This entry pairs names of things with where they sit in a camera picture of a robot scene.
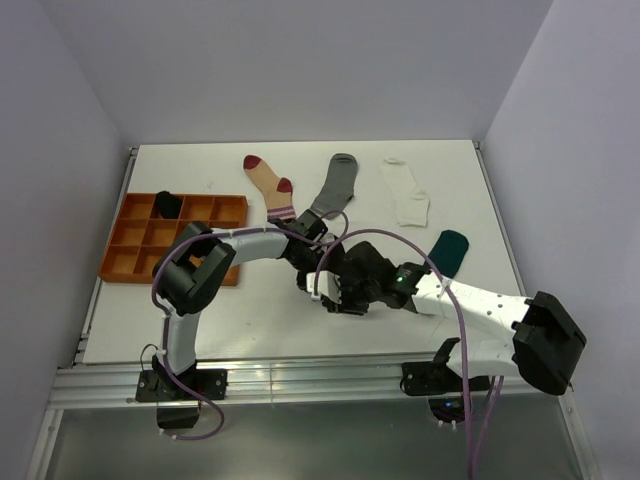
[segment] wooden organizer box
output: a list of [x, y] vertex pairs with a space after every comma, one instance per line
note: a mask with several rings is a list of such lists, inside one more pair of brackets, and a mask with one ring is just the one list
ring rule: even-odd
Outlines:
[[[148, 283], [158, 260], [196, 220], [209, 227], [239, 228], [247, 223], [247, 199], [235, 195], [175, 195], [182, 200], [176, 220], [162, 218], [154, 207], [155, 194], [128, 193], [111, 232], [100, 278], [111, 283]], [[240, 266], [227, 272], [222, 285], [236, 286]]]

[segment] dark green sock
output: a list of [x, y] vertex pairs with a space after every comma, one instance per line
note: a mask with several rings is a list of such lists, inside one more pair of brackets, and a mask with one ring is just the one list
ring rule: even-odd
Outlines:
[[467, 250], [469, 250], [467, 237], [453, 230], [445, 230], [431, 249], [429, 258], [436, 264], [440, 273], [445, 277], [453, 278], [458, 273]]

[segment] tabletop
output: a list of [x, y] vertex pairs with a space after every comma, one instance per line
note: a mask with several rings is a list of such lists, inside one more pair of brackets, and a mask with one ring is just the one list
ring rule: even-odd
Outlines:
[[[245, 195], [248, 225], [264, 225], [263, 198], [242, 168], [246, 155], [263, 158], [276, 175], [293, 184], [298, 214], [319, 193], [329, 160], [349, 153], [358, 161], [354, 199], [345, 208], [350, 231], [382, 228], [398, 233], [429, 252], [443, 230], [469, 240], [455, 279], [507, 295], [519, 295], [494, 205], [473, 143], [469, 140], [362, 142], [227, 143], [143, 145], [128, 191]], [[404, 160], [430, 197], [428, 225], [401, 227], [380, 171], [385, 158]], [[339, 234], [340, 218], [328, 221]], [[356, 236], [345, 247], [370, 241], [395, 264], [421, 263], [397, 240]], [[138, 361], [145, 344], [159, 344], [161, 316], [150, 300], [149, 285], [103, 283], [95, 305], [84, 362]], [[457, 322], [390, 310], [374, 304], [365, 316], [330, 314], [297, 289], [295, 271], [285, 260], [244, 264], [236, 287], [223, 287], [200, 319], [199, 359], [287, 358], [326, 355], [430, 352], [458, 335]], [[469, 328], [469, 338], [484, 333]]]

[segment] gray sock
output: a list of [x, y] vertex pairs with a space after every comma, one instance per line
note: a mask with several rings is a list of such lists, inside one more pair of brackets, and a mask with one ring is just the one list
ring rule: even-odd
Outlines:
[[[358, 174], [358, 162], [347, 153], [336, 153], [329, 162], [327, 179], [322, 190], [311, 204], [311, 210], [320, 215], [331, 211], [342, 211], [353, 198], [353, 184]], [[337, 213], [327, 215], [331, 220]]]

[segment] black cable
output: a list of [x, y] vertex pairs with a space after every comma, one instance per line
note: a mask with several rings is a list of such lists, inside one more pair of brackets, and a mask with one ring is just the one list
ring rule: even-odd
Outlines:
[[142, 349], [142, 352], [140, 352], [140, 370], [144, 372], [144, 365], [142, 364], [142, 357], [144, 356], [144, 352], [147, 351], [147, 348], [149, 347], [153, 347], [156, 349], [156, 352], [158, 351], [158, 346], [154, 345], [153, 343], [147, 343], [144, 348]]

